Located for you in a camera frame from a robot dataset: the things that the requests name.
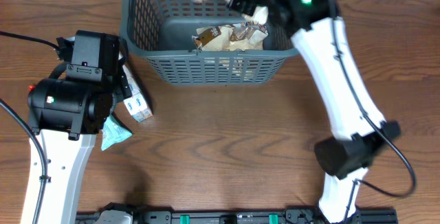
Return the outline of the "grey plastic basket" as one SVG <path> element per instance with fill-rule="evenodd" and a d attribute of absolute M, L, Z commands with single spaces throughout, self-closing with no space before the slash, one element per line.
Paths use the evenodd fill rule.
<path fill-rule="evenodd" d="M 267 26 L 261 50 L 201 52 L 193 43 L 198 28 L 244 20 L 224 0 L 122 0 L 120 35 L 173 85 L 263 84 L 298 53 L 281 29 Z"/>

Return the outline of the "white patterned carton box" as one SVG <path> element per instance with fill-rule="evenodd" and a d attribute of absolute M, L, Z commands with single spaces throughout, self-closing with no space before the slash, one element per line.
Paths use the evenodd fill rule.
<path fill-rule="evenodd" d="M 128 87 L 132 94 L 131 97 L 124 100 L 124 105 L 134 120 L 137 122 L 143 122 L 144 120 L 153 116 L 152 110 L 143 93 L 141 92 L 140 86 L 136 82 L 129 67 L 123 65 L 122 68 L 126 75 Z"/>

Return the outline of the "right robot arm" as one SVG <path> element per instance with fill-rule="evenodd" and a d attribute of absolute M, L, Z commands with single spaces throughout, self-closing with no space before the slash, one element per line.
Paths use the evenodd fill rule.
<path fill-rule="evenodd" d="M 374 158 L 400 134 L 372 101 L 348 44 L 336 0 L 228 0 L 231 10 L 267 20 L 289 37 L 306 62 L 332 135 L 314 147 L 324 170 L 317 219 L 324 223 L 396 223 L 394 210 L 360 210 L 355 201 Z"/>

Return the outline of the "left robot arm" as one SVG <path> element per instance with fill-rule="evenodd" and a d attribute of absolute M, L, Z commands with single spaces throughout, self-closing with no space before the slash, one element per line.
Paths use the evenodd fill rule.
<path fill-rule="evenodd" d="M 117 103 L 131 97 L 120 36 L 79 30 L 58 38 L 61 61 L 30 89 L 30 175 L 22 223 L 74 223 L 87 161 Z"/>

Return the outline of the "small teal snack packet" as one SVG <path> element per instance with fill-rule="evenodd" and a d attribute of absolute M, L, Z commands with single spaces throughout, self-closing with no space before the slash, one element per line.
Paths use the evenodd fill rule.
<path fill-rule="evenodd" d="M 124 128 L 113 115 L 110 115 L 104 122 L 102 129 L 101 151 L 104 151 L 114 144 L 121 143 L 132 136 L 132 132 Z"/>

